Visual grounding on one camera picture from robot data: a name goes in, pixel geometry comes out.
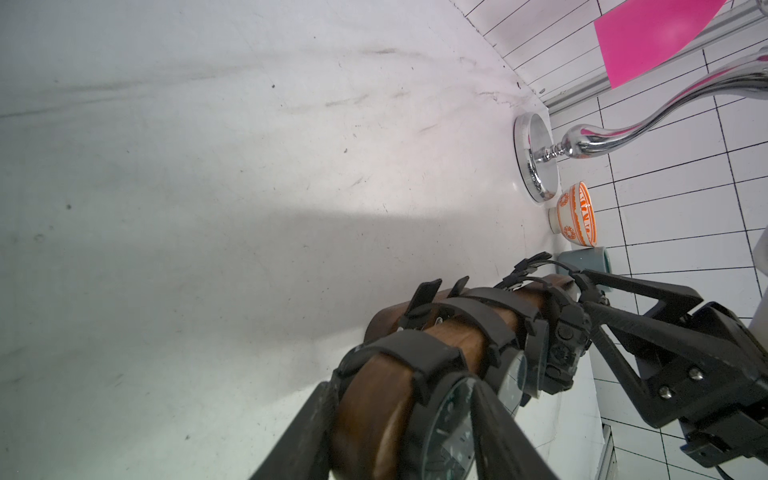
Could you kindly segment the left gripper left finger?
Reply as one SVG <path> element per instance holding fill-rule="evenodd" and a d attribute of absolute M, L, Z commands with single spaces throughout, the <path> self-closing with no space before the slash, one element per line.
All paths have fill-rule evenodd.
<path fill-rule="evenodd" d="M 251 479 L 328 479 L 337 407 L 338 386 L 318 384 Z"/>

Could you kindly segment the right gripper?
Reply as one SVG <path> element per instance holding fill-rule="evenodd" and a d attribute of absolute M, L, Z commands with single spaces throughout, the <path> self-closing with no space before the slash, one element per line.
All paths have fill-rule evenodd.
<path fill-rule="evenodd" d="M 592 341 L 641 418 L 678 421 L 705 468 L 767 462 L 767 349 L 726 307 L 690 287 L 586 270 L 596 285 L 654 300 L 644 314 L 596 301 Z"/>

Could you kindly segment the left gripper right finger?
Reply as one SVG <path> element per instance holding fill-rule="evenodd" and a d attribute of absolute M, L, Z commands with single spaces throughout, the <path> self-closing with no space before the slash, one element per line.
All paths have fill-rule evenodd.
<path fill-rule="evenodd" d="M 471 422 L 479 479 L 557 479 L 494 391 L 482 381 L 473 388 Z"/>

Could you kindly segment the chunky black sport watch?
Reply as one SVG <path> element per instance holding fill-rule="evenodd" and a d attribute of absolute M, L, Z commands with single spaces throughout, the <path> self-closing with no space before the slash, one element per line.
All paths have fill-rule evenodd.
<path fill-rule="evenodd" d="M 464 479 L 474 462 L 463 352 L 418 330 L 350 351 L 336 370 L 331 435 L 339 479 Z"/>

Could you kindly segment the black rugged digital watch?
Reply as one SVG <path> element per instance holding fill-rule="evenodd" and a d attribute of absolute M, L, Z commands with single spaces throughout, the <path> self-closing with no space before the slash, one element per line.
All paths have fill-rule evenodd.
<path fill-rule="evenodd" d="M 602 292 L 586 270 L 556 261 L 548 252 L 523 259 L 508 276 L 490 289 L 492 302 L 515 312 L 523 320 L 528 366 L 523 391 L 530 397 L 537 397 L 542 392 L 555 395 L 573 386 L 578 361 L 591 345 L 593 328 L 591 317 L 577 300 L 571 298 L 562 287 L 533 275 L 544 264 L 567 270 L 588 301 L 600 302 L 603 298 Z M 511 289 L 525 281 L 541 286 L 543 292 L 556 304 L 548 317 Z"/>

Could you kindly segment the small black square watch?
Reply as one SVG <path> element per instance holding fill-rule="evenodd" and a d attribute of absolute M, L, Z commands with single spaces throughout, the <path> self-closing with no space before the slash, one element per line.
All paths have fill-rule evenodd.
<path fill-rule="evenodd" d="M 425 331 L 462 350 L 467 368 L 503 401 L 525 405 L 542 391 L 550 327 L 547 294 L 530 285 L 468 286 L 467 276 L 449 289 L 442 281 L 420 284 L 396 306 L 387 331 Z"/>

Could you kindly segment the brown wooden watch stand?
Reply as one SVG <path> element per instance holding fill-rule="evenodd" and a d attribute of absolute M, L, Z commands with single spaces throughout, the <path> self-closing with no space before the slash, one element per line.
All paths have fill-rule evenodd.
<path fill-rule="evenodd" d="M 541 392 L 558 313 L 572 304 L 563 275 L 520 289 L 420 284 L 379 311 L 336 375 L 330 433 L 340 479 L 550 479 L 515 421 Z"/>

